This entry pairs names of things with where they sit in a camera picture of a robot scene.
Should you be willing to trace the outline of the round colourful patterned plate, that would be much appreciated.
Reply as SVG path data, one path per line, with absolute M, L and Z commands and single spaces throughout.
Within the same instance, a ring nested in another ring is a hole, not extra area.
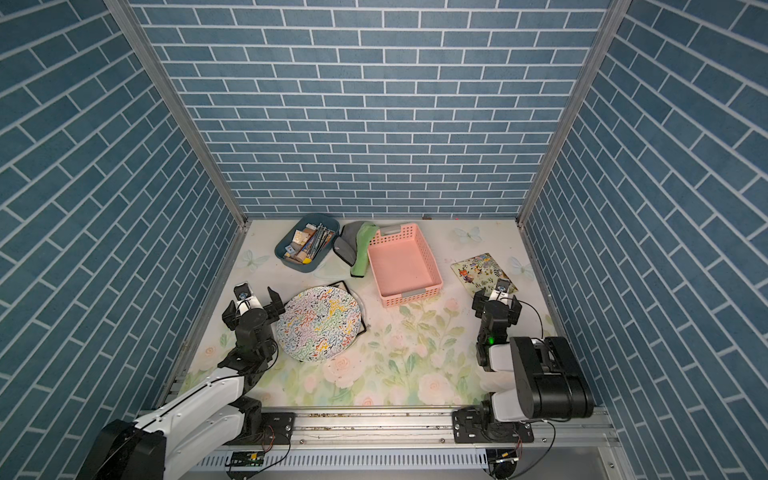
M 360 303 L 335 286 L 298 293 L 285 304 L 285 313 L 274 324 L 279 347 L 299 362 L 330 360 L 366 331 Z

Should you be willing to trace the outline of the green grey microfibre cloth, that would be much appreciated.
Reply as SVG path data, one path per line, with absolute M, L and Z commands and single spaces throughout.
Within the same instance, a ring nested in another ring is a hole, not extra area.
M 369 265 L 368 249 L 379 226 L 367 221 L 353 221 L 342 227 L 333 242 L 334 253 L 350 266 L 353 278 L 363 278 Z

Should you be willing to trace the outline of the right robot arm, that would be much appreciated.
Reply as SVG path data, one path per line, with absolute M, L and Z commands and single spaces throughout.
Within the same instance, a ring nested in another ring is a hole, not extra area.
M 594 395 L 568 343 L 560 336 L 510 336 L 524 303 L 497 287 L 474 293 L 480 320 L 475 343 L 478 365 L 489 373 L 511 373 L 510 388 L 493 391 L 479 407 L 479 426 L 491 441 L 523 440 L 519 430 L 534 421 L 589 418 Z

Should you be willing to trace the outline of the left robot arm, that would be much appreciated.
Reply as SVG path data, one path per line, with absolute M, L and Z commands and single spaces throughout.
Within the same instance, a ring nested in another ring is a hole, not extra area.
M 78 478 L 178 479 L 225 444 L 275 445 L 283 429 L 263 422 L 261 402 L 248 393 L 279 356 L 272 325 L 285 305 L 274 290 L 261 304 L 245 283 L 234 294 L 222 320 L 235 345 L 214 371 L 158 409 L 106 425 Z

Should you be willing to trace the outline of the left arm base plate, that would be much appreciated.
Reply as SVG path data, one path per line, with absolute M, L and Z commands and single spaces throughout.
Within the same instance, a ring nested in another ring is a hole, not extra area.
M 295 420 L 293 412 L 248 413 L 241 432 L 227 445 L 289 445 Z

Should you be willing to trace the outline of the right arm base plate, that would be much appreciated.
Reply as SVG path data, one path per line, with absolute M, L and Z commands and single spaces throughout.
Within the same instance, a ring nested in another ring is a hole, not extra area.
M 454 441 L 457 444 L 517 444 L 534 441 L 529 424 L 497 421 L 478 406 L 454 410 L 451 420 Z

